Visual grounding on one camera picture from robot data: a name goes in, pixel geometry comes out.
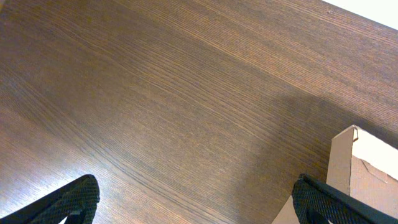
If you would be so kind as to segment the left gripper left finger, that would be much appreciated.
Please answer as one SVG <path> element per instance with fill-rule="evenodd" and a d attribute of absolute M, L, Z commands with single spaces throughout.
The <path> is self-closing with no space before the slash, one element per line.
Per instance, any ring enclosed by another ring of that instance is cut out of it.
<path fill-rule="evenodd" d="M 99 202 L 98 181 L 86 174 L 1 218 L 1 223 L 92 224 Z"/>

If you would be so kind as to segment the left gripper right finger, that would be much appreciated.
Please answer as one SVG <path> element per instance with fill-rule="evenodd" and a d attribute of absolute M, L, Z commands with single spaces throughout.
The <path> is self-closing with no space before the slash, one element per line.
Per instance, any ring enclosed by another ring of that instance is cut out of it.
<path fill-rule="evenodd" d="M 327 185 L 300 174 L 292 190 L 300 223 L 397 224 L 397 219 Z"/>

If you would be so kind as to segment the brown cardboard box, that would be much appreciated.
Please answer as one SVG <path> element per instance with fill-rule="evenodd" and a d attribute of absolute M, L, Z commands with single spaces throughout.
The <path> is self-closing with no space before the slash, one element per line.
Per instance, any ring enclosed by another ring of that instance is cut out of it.
<path fill-rule="evenodd" d="M 397 219 L 397 149 L 355 125 L 332 139 L 323 183 Z M 278 223 L 300 223 L 292 194 L 272 222 Z"/>

